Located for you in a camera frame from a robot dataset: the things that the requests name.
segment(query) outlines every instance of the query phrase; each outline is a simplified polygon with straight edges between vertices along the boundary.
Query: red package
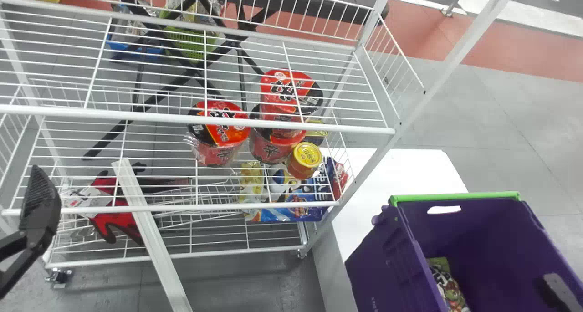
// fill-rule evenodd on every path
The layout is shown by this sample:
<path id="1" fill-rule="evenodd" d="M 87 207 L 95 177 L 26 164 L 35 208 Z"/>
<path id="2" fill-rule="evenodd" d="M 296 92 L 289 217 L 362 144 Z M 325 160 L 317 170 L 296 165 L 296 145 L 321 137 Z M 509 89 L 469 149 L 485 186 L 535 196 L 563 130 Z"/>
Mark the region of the red package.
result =
<path id="1" fill-rule="evenodd" d="M 292 76 L 299 103 L 294 93 Z M 307 116 L 317 111 L 323 101 L 322 90 L 316 81 L 302 72 L 293 71 L 290 75 L 289 71 L 283 69 L 271 69 L 265 73 L 261 78 L 261 93 L 261 112 L 278 114 L 261 115 L 261 119 L 270 121 L 301 122 L 298 105 L 304 121 L 307 121 Z"/>
<path id="2" fill-rule="evenodd" d="M 205 103 L 198 102 L 188 115 L 204 115 Z M 223 100 L 207 101 L 208 116 L 248 118 L 242 109 Z M 187 141 L 200 164 L 221 167 L 231 161 L 249 136 L 250 128 L 233 125 L 189 124 Z"/>

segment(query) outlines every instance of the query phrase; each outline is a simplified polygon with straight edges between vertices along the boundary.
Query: purple plastic bin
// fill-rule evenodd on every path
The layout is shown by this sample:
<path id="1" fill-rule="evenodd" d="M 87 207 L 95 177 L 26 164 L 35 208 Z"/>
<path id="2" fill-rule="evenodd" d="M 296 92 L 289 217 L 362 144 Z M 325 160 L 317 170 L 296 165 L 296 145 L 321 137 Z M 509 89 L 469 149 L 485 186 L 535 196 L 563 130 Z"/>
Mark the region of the purple plastic bin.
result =
<path id="1" fill-rule="evenodd" d="M 432 206 L 461 211 L 429 215 Z M 583 285 L 525 202 L 399 202 L 346 261 L 359 312 L 448 312 L 426 258 L 446 256 L 472 312 L 558 312 L 535 279 L 557 273 L 583 305 Z"/>

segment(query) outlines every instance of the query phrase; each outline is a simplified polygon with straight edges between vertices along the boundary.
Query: metal shelving unit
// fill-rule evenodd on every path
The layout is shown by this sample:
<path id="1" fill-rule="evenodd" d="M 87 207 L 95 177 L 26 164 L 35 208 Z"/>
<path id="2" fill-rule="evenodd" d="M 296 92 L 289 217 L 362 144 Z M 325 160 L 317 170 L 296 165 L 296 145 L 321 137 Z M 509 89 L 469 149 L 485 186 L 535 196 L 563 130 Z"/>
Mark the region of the metal shelving unit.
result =
<path id="1" fill-rule="evenodd" d="M 0 0 L 0 86 L 8 92 L 0 95 L 0 215 L 9 223 L 19 215 L 32 165 L 45 170 L 63 199 L 107 170 L 112 202 L 123 190 L 131 204 L 63 208 L 43 256 L 46 267 L 152 260 L 167 294 L 178 295 L 171 299 L 174 310 L 191 309 L 181 288 L 168 291 L 167 284 L 179 283 L 175 272 L 164 272 L 173 271 L 171 258 L 286 250 L 305 256 L 508 2 L 490 1 L 425 89 L 385 23 L 388 0 L 374 7 L 338 0 L 185 0 L 209 6 L 195 11 L 145 1 L 148 13 L 138 0 Z M 133 13 L 115 13 L 110 5 Z M 218 26 L 152 17 L 151 11 L 206 17 Z M 189 41 L 169 36 L 168 26 L 190 31 Z M 119 28 L 127 31 L 110 35 Z M 180 48 L 192 40 L 202 47 L 200 57 Z M 132 48 L 119 57 L 115 44 Z M 166 53 L 149 49 L 161 47 Z M 320 123 L 301 114 L 300 122 L 208 115 L 210 100 L 233 102 L 245 113 L 266 104 L 261 95 L 273 93 L 261 93 L 259 80 L 269 69 L 300 71 L 318 83 L 322 105 L 309 118 Z M 202 115 L 188 115 L 197 102 L 204 102 Z M 269 202 L 242 204 L 241 163 L 254 160 L 248 143 L 229 165 L 202 167 L 184 140 L 190 123 L 329 131 L 321 150 L 343 165 L 348 181 L 336 200 L 282 203 L 268 194 Z M 358 174 L 346 153 L 349 133 L 385 138 Z M 88 154 L 100 141 L 105 144 Z M 145 171 L 122 166 L 135 162 Z M 271 166 L 262 167 L 266 181 Z M 147 185 L 133 185 L 153 178 L 179 184 L 152 194 L 143 193 Z M 266 206 L 328 207 L 328 213 L 318 223 L 245 221 L 244 210 Z M 79 216 L 124 212 L 147 223 L 141 228 L 148 232 L 142 233 L 146 248 L 120 231 L 114 244 L 106 243 Z"/>

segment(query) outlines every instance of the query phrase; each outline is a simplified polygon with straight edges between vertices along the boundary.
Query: green rim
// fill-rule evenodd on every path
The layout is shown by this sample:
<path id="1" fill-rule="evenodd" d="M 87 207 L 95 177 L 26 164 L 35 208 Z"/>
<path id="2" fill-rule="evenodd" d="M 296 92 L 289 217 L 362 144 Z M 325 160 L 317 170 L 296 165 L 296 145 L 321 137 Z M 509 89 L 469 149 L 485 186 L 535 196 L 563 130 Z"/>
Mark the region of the green rim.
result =
<path id="1" fill-rule="evenodd" d="M 494 191 L 494 192 L 466 192 L 462 194 L 399 194 L 391 196 L 389 203 L 397 206 L 400 202 L 421 202 L 428 200 L 458 200 L 458 199 L 484 199 L 484 198 L 512 198 L 520 200 L 518 191 Z"/>

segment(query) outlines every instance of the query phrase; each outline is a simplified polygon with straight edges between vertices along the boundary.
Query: snack bag in bin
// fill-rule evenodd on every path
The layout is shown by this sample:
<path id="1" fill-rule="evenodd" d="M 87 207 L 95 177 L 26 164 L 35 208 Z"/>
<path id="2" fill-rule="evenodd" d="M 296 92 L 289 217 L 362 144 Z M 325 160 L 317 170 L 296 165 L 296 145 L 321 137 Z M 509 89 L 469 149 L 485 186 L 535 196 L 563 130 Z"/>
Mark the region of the snack bag in bin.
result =
<path id="1" fill-rule="evenodd" d="M 348 175 L 344 165 L 332 158 L 323 158 L 315 177 L 299 180 L 285 168 L 271 173 L 269 193 L 273 202 L 324 202 L 340 198 Z M 253 222 L 320 221 L 328 207 L 264 208 L 244 211 L 245 220 Z"/>

